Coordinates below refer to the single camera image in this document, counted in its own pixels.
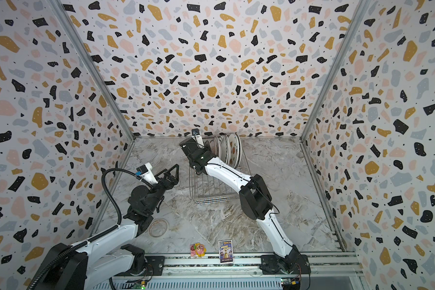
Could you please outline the white plate black stripes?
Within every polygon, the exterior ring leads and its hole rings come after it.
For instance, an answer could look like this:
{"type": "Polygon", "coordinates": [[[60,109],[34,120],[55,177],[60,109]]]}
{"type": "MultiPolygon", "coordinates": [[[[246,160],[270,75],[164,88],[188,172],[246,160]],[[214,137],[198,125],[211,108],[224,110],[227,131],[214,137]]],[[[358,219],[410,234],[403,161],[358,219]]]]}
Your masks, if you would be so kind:
{"type": "Polygon", "coordinates": [[[213,137],[209,141],[209,143],[210,143],[211,152],[218,157],[219,156],[219,139],[218,139],[218,137],[213,137]]]}

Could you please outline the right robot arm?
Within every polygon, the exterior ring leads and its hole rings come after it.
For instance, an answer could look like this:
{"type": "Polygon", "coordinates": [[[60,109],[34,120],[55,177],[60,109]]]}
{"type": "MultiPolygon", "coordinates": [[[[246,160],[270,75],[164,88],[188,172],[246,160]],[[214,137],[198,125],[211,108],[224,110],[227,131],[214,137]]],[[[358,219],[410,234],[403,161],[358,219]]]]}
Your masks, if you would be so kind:
{"type": "Polygon", "coordinates": [[[275,265],[265,262],[261,270],[270,274],[300,271],[305,260],[277,220],[279,209],[272,203],[264,179],[260,175],[251,176],[232,168],[194,138],[180,142],[180,148],[197,174],[217,178],[237,192],[242,211],[255,220],[267,235],[273,248],[275,265]]]}

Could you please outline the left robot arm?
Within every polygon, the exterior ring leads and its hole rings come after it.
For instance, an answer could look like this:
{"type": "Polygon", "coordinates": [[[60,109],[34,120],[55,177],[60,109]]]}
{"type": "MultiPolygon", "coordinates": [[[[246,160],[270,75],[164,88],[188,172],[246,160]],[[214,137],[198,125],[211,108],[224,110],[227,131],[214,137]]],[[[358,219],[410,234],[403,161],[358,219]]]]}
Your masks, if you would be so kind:
{"type": "Polygon", "coordinates": [[[166,191],[179,183],[179,165],[164,169],[154,175],[149,163],[136,172],[118,169],[141,182],[128,199],[129,207],[122,214],[106,184],[106,175],[115,169],[105,170],[101,184],[112,202],[117,221],[110,228],[71,245],[57,244],[46,255],[34,278],[30,290],[90,290],[111,280],[120,273],[141,274],[148,271],[145,251],[130,244],[143,234],[159,212],[166,191]]]}

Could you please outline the orange sunburst plate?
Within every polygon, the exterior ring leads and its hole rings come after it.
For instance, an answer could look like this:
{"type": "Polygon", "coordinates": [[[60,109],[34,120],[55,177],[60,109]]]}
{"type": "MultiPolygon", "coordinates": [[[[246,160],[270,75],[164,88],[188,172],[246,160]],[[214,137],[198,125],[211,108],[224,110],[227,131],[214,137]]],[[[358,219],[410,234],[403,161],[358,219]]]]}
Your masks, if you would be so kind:
{"type": "Polygon", "coordinates": [[[221,141],[220,137],[216,137],[216,146],[217,146],[216,155],[221,160],[222,159],[222,141],[221,141]]]}

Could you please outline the red pattern white plate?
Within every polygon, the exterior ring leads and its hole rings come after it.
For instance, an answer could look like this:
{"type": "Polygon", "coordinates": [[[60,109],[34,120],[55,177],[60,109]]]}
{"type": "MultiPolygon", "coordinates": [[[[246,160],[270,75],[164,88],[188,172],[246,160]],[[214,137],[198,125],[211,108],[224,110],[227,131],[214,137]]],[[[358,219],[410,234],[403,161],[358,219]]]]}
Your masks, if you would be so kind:
{"type": "Polygon", "coordinates": [[[228,136],[227,135],[223,135],[223,144],[225,146],[224,149],[224,153],[225,153],[225,163],[228,164],[229,160],[230,160],[230,153],[229,153],[229,149],[230,149],[230,143],[228,140],[228,136]]]}

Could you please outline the orange pattern white plate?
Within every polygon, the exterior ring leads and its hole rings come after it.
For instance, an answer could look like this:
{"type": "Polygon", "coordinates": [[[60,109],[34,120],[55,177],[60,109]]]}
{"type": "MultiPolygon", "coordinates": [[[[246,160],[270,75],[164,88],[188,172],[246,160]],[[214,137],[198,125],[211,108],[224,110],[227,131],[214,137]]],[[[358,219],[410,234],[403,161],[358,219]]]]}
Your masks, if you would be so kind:
{"type": "Polygon", "coordinates": [[[226,159],[226,163],[228,165],[230,165],[231,159],[232,159],[232,146],[230,143],[230,140],[228,138],[228,135],[225,136],[226,139],[226,144],[227,144],[227,159],[226,159]]]}

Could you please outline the fruit pattern blue-rim plate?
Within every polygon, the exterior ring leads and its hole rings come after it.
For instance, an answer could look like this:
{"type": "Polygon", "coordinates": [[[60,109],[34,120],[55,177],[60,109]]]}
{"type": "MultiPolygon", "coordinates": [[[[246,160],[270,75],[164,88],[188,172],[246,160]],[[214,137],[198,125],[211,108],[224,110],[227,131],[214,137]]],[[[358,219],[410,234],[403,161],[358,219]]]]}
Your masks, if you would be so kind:
{"type": "Polygon", "coordinates": [[[231,145],[231,160],[230,165],[237,169],[241,161],[241,141],[237,133],[232,133],[229,136],[231,145]]]}

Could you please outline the pink yellow toy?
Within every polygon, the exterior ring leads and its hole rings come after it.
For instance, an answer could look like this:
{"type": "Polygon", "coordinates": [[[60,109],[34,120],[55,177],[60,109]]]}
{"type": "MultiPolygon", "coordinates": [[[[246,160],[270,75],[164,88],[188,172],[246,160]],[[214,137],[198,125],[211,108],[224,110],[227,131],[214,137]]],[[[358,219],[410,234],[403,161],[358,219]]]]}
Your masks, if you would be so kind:
{"type": "Polygon", "coordinates": [[[205,246],[201,243],[195,243],[190,245],[191,257],[204,257],[207,252],[205,246]]]}

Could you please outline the purple card box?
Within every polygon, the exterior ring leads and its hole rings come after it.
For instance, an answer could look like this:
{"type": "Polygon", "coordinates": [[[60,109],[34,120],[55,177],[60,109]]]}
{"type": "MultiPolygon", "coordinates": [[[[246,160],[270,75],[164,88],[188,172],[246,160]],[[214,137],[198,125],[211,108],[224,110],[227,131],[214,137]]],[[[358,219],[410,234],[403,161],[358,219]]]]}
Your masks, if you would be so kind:
{"type": "Polygon", "coordinates": [[[220,240],[218,242],[220,263],[229,264],[234,262],[232,240],[220,240]]]}

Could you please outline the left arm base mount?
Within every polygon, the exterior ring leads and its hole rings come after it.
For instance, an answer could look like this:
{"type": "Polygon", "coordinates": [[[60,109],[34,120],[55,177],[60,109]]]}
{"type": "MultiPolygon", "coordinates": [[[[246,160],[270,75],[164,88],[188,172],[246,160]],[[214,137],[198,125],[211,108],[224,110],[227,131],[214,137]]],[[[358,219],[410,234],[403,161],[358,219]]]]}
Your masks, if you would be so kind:
{"type": "Polygon", "coordinates": [[[145,279],[163,274],[165,256],[146,256],[135,260],[133,266],[123,273],[116,274],[116,277],[128,277],[132,279],[145,279]]]}

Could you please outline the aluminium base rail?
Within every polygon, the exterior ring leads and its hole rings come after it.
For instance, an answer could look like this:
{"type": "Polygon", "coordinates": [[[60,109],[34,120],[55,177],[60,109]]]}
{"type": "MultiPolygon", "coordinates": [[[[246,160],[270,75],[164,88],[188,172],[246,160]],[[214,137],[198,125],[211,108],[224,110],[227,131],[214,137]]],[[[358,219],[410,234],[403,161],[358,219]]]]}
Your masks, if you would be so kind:
{"type": "Polygon", "coordinates": [[[238,253],[234,262],[220,263],[216,253],[204,257],[188,254],[154,254],[165,256],[163,274],[145,279],[112,277],[91,290],[366,290],[360,263],[354,253],[305,252],[311,274],[264,275],[259,269],[261,256],[270,253],[238,253]]]}

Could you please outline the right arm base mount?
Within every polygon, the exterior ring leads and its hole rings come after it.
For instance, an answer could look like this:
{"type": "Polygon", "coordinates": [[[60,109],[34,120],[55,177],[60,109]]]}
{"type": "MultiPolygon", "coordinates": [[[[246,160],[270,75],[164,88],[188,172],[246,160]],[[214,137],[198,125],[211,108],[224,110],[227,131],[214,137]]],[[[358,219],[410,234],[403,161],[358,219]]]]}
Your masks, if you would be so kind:
{"type": "Polygon", "coordinates": [[[297,255],[292,258],[282,258],[275,254],[261,256],[259,269],[264,275],[276,274],[311,274],[311,267],[307,255],[297,255]]]}

